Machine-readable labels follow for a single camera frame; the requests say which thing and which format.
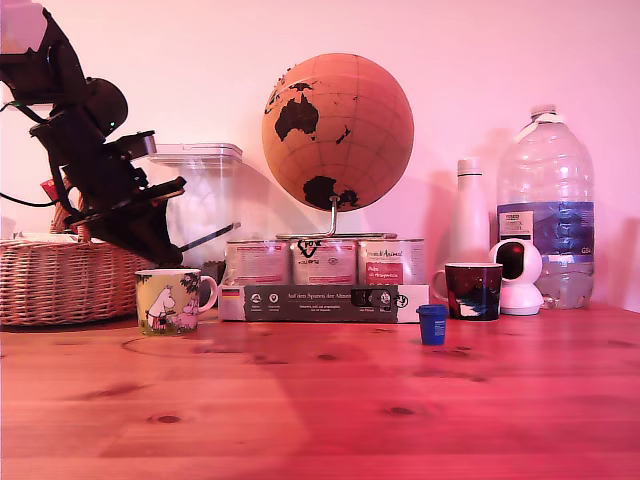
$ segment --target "globe stand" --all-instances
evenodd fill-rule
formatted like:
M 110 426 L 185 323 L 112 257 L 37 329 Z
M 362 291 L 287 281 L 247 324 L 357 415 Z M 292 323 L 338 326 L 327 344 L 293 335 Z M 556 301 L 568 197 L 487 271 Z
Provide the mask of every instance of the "globe stand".
M 397 233 L 336 233 L 338 226 L 338 200 L 340 197 L 332 196 L 331 200 L 331 226 L 329 231 L 324 233 L 294 233 L 294 234 L 278 234 L 276 238 L 279 240 L 323 240 L 326 238 L 397 238 Z

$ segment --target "security camera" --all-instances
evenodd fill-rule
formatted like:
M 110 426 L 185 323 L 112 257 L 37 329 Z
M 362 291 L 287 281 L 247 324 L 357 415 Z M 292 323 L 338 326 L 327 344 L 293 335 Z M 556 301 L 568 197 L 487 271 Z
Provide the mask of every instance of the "security camera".
M 507 315 L 536 315 L 544 300 L 534 285 L 542 272 L 542 256 L 533 242 L 502 240 L 491 249 L 490 257 L 502 264 L 500 311 Z

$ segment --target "cartoon character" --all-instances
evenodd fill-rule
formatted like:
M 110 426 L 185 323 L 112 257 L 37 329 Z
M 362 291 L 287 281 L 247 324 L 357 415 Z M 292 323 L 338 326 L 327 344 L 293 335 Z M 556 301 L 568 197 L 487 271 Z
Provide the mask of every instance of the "cartoon character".
M 195 328 L 198 322 L 198 300 L 192 298 L 186 307 L 182 309 L 182 313 L 178 315 L 173 323 L 177 327 Z
M 164 330 L 167 328 L 167 314 L 173 313 L 170 309 L 174 307 L 176 301 L 171 296 L 171 286 L 167 285 L 153 302 L 151 308 L 147 310 L 147 324 L 154 330 Z

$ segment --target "cork globe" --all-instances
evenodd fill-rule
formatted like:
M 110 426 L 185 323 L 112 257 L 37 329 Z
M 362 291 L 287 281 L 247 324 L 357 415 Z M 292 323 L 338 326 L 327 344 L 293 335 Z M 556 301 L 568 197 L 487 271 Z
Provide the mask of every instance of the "cork globe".
M 364 57 L 326 54 L 289 69 L 264 111 L 271 172 L 299 201 L 330 210 L 365 207 L 400 180 L 413 148 L 404 91 Z

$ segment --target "tin can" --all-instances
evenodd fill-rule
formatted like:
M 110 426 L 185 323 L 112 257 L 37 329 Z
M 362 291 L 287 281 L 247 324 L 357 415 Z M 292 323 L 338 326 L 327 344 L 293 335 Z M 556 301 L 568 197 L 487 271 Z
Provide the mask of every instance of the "tin can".
M 361 285 L 425 285 L 424 239 L 358 241 Z
M 291 256 L 285 240 L 227 242 L 225 285 L 287 285 Z
M 355 285 L 355 239 L 292 240 L 293 282 L 296 285 Z

